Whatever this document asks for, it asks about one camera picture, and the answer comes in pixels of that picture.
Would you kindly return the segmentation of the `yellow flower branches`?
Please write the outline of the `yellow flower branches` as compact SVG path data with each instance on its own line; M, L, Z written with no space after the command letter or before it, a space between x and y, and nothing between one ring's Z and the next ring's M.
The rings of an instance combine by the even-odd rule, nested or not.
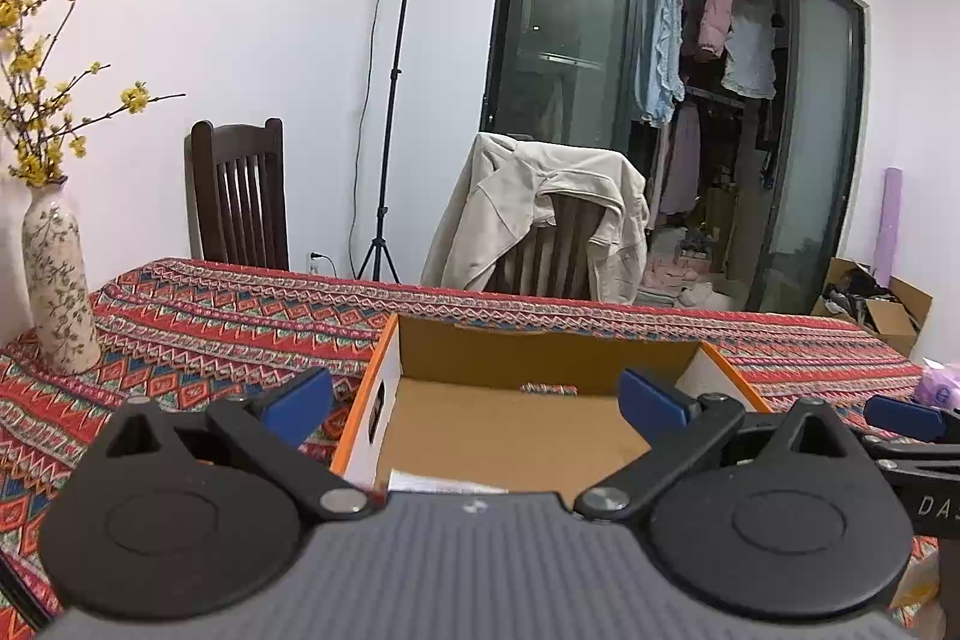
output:
M112 109L76 115L73 92L110 65L94 60L66 80L49 80L47 65L78 0L65 0L64 16L52 34L32 34L34 18L49 2L2 0L2 140L13 152L8 175L31 188L67 180L65 156L86 156L88 128L121 115L140 115L155 104L184 97L183 92L153 94L145 81L133 81L119 92Z

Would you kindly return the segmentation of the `small striped snack in box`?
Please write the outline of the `small striped snack in box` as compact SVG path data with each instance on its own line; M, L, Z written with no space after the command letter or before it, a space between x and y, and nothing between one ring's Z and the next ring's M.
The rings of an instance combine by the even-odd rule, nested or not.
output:
M528 395L550 395L550 396L578 396L579 390L574 385L548 385L548 383L523 383L519 386L519 392Z

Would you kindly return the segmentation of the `beige jacket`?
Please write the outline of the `beige jacket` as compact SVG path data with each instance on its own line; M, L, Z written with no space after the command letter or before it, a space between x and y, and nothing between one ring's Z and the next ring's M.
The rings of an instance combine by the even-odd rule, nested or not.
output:
M631 304L646 265L646 179L617 151L478 133L434 232L420 283L480 291L534 227L555 229L556 198L599 209L587 231L590 297Z

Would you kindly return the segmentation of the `purple tissue pack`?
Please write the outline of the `purple tissue pack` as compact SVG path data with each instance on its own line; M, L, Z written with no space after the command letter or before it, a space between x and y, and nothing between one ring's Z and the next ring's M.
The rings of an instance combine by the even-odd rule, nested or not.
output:
M932 359L924 360L913 399L929 408L960 409L960 367L957 364L940 364Z

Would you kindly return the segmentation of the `floral ceramic vase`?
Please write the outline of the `floral ceramic vase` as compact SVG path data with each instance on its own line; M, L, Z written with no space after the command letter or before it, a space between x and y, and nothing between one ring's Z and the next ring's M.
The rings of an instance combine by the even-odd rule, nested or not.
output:
M52 374L78 375L101 359L82 237L65 184L31 187L21 224L26 287L41 357Z

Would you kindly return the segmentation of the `purple rolled mat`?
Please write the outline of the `purple rolled mat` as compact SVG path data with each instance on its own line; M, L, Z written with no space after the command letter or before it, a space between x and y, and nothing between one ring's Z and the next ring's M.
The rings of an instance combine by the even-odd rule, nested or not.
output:
M903 193L903 170L898 167L887 167L872 262L874 280L882 287L889 286L892 277L898 227L900 227L901 193Z

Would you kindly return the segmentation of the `chair with beige jacket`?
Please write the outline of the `chair with beige jacket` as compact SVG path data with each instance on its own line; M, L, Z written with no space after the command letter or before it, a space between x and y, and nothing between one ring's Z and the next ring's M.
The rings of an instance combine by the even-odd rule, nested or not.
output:
M532 224L501 257L485 292L528 298L589 301L587 247L604 216L596 203L551 195L553 223Z

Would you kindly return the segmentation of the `dark framed glass door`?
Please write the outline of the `dark framed glass door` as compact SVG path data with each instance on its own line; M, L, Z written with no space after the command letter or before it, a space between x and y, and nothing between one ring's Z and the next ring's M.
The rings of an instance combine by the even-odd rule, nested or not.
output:
M856 0L496 0L482 125L630 159L641 302L805 314L848 211L864 39Z

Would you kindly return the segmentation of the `white snack packet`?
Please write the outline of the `white snack packet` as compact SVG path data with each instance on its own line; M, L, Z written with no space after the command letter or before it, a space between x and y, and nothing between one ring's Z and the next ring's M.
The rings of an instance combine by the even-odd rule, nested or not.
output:
M420 474L398 470L392 470L387 477L387 491L423 492L423 494L506 494L506 489L501 487L445 477L420 476Z

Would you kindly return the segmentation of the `red orange cardboard box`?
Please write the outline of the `red orange cardboard box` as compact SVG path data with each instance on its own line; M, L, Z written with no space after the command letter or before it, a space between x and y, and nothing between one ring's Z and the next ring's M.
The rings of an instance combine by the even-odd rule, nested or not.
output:
M386 489L392 470L511 492L579 492L647 452L665 431L662 396L622 390L631 370L692 398L726 393L750 413L757 390L703 341L478 328L392 315L374 346L332 456L335 474ZM523 383L574 385L528 395Z

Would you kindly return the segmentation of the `dark wooden chair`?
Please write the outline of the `dark wooden chair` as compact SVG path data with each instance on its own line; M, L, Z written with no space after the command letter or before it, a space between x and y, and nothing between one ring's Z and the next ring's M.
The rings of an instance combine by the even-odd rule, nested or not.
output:
M189 159L203 258L288 271L283 122L200 120L190 130Z

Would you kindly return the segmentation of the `black light stand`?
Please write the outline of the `black light stand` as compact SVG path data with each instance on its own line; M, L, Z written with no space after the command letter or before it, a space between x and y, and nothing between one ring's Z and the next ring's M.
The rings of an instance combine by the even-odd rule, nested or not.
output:
M361 117L366 117L370 107L370 87L373 85L374 44L376 43L376 25L382 0L374 0L371 16L370 37L368 37L368 71L364 75L364 97L361 103ZM387 86L386 108L384 109L384 128L382 128L381 154L379 154L379 175L377 175L376 214L374 214L374 234L363 260L353 271L355 280L370 278L381 281L382 273L389 275L393 283L400 281L397 266L389 250L386 236L387 214L389 214L389 174L391 174L392 140L394 139L395 111L397 110L398 83L402 78L402 55L404 55L405 29L409 18L410 0L398 0L397 21L395 21L394 42L392 42L391 68L389 68L389 86Z

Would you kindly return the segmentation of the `patterned red tablecloth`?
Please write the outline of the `patterned red tablecloth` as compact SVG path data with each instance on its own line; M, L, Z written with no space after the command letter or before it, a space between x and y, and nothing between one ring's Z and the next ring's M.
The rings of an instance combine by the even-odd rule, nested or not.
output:
M478 328L636 341L703 341L766 414L822 399L861 443L873 396L903 399L916 372L849 323L467 294L167 259L91 299L103 354L52 374L36 335L2 353L2 583L44 638L896 638L885 608L820 622L732 614L659 569L630 528L579 515L556 492L363 489L363 520L317 526L285 575L210 614L145 622L65 609L39 557L44 516L110 416L132 398L198 413L322 367L327 417L301 453L327 466L392 315Z

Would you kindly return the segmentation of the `brown cardboard box on floor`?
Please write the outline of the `brown cardboard box on floor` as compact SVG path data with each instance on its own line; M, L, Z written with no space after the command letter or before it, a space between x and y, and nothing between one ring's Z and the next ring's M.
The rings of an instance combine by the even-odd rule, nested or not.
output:
M898 278L880 284L866 266L833 259L812 315L859 326L908 357L923 331L931 305L931 296L918 287Z

